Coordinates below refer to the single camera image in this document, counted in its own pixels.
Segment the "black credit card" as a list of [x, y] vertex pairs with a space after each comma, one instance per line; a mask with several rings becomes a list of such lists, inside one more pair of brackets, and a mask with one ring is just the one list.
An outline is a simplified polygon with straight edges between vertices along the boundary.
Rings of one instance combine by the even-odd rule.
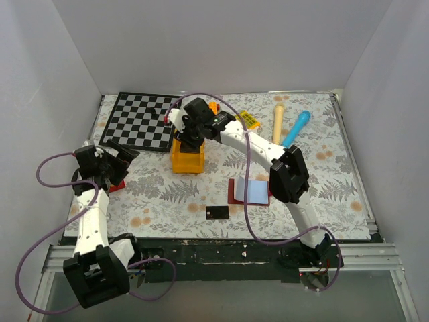
[[206, 206], [206, 220], [228, 220], [229, 206]]

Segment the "red leather card holder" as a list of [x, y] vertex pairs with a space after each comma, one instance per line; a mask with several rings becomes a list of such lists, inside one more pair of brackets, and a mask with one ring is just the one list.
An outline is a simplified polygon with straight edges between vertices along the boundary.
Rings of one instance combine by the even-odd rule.
[[[228, 204], [242, 205], [244, 201], [244, 178], [230, 178], [228, 182]], [[271, 193], [268, 181], [249, 180], [247, 189], [247, 204], [269, 206]]]

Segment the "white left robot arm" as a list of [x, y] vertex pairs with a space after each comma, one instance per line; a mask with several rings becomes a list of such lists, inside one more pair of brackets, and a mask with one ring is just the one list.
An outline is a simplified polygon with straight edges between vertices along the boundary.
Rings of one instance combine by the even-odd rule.
[[84, 308], [128, 293], [127, 268], [138, 267], [143, 259], [133, 234], [109, 239], [107, 233], [109, 189], [123, 182], [139, 153], [113, 140], [107, 146], [117, 155], [94, 144], [74, 152], [79, 167], [72, 177], [73, 191], [84, 215], [78, 220], [76, 247], [64, 261], [63, 272]]

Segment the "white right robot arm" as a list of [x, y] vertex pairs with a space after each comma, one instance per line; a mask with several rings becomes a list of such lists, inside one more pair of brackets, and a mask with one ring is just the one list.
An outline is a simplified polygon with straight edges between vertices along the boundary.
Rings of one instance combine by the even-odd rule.
[[205, 100], [195, 98], [182, 109], [172, 109], [166, 118], [177, 129], [175, 138], [190, 146], [200, 146], [205, 139], [232, 147], [258, 163], [269, 173], [269, 191], [283, 202], [299, 231], [304, 261], [321, 265], [328, 258], [332, 238], [321, 228], [310, 201], [309, 173], [301, 150], [284, 148], [256, 133], [248, 132], [233, 115], [217, 114]]

